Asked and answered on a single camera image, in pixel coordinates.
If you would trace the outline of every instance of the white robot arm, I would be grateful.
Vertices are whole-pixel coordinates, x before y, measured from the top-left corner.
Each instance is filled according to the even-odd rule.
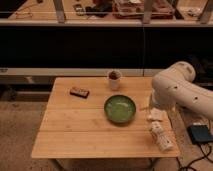
[[[168,110],[177,102],[213,121],[213,92],[191,83],[194,78],[194,68],[184,61],[156,74],[152,80],[151,106]]]

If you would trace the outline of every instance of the small wooden block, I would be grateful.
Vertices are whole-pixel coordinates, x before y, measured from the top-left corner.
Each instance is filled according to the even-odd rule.
[[[89,91],[78,87],[72,87],[72,89],[70,90],[70,94],[86,99],[89,95]]]

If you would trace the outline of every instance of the table leg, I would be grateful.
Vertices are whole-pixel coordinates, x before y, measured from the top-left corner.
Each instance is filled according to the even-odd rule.
[[[152,159],[149,159],[150,160],[150,165],[147,167],[148,170],[153,170],[154,167],[156,166],[156,164],[159,162],[160,158],[154,158],[153,160]]]
[[[63,166],[56,159],[49,159],[49,160],[58,171],[66,171],[66,169],[64,169]]]

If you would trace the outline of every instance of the dark background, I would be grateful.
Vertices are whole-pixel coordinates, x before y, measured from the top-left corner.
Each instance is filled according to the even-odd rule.
[[[207,27],[0,27],[0,67],[166,68],[213,57]]]

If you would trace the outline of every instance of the floor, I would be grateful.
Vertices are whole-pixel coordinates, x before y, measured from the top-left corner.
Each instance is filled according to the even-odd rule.
[[[49,92],[19,91],[11,101],[8,92],[2,92],[0,98],[0,171],[56,171],[48,160],[31,159],[31,151],[39,129]],[[186,165],[191,160],[202,156],[197,146],[191,144],[186,126],[193,122],[208,124],[187,109],[179,107],[179,113],[171,111],[169,116],[181,150],[179,161]],[[141,171],[148,165],[145,159],[81,159],[59,160],[72,171]],[[193,164],[197,170],[210,171],[213,165],[206,159]],[[178,170],[175,158],[159,161],[155,171]]]

